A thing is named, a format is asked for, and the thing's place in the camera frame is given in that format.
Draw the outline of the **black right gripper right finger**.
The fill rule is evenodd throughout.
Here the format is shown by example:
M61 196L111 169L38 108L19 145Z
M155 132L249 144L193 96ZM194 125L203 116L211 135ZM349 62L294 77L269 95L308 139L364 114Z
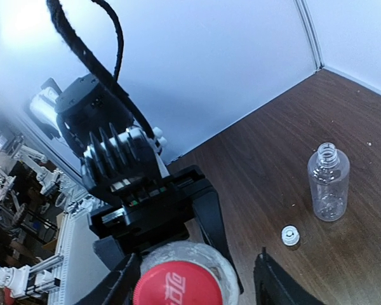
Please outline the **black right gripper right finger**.
M296 282L263 247L253 270L257 304L323 305Z

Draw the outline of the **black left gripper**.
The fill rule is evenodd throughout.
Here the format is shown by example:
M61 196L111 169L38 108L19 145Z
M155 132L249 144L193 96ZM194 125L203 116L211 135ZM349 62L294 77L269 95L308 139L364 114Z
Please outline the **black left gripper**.
M104 202L89 218L90 229L99 238L95 252L110 271L127 255L137 254L143 260L157 247L187 239L185 223L192 219L204 242L234 262L218 193L198 166L165 177L160 186L147 182L126 187L121 205Z

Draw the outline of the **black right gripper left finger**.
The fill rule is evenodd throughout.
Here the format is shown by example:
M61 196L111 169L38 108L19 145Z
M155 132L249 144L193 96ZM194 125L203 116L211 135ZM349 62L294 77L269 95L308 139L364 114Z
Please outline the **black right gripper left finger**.
M142 259L127 255L88 295L76 304L133 304Z

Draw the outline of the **white bottle cap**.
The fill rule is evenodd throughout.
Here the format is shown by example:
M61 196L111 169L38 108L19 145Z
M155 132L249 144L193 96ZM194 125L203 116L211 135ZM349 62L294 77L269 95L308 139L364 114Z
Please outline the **white bottle cap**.
M300 233L295 226L285 226L281 231L281 240L287 247L294 247L300 241Z

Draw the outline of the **red soda bottle cap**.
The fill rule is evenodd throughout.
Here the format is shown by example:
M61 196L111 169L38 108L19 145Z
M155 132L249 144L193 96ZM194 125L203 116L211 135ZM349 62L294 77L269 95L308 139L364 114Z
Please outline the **red soda bottle cap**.
M141 276L133 304L223 304L224 297L215 277L205 268L186 261L158 264Z

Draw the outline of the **red label soda bottle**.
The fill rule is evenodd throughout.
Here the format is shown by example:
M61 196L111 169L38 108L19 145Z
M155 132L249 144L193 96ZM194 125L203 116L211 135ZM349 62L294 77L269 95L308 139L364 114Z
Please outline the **red label soda bottle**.
M140 266L141 276L152 267L170 261L186 261L207 269L218 281L223 304L238 304L240 288L230 262L216 249L204 243L176 241L151 252Z

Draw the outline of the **clear plastic bottle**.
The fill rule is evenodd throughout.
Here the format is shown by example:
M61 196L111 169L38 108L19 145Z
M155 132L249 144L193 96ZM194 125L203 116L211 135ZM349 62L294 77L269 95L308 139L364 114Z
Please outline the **clear plastic bottle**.
M331 142L322 143L309 158L307 173L314 215L325 222L343 216L347 208L350 161Z

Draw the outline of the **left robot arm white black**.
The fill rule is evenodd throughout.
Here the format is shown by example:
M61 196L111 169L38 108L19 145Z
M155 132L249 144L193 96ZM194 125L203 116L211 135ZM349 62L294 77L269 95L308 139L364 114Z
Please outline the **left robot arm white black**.
M217 191L197 166L168 171L161 131L147 133L135 123L128 95L113 97L87 74L64 90L48 79L39 96L50 113L31 105L27 113L45 134L64 139L79 159L79 183L102 203L88 226L97 237L94 252L109 269L185 240L192 219L204 242L232 261Z

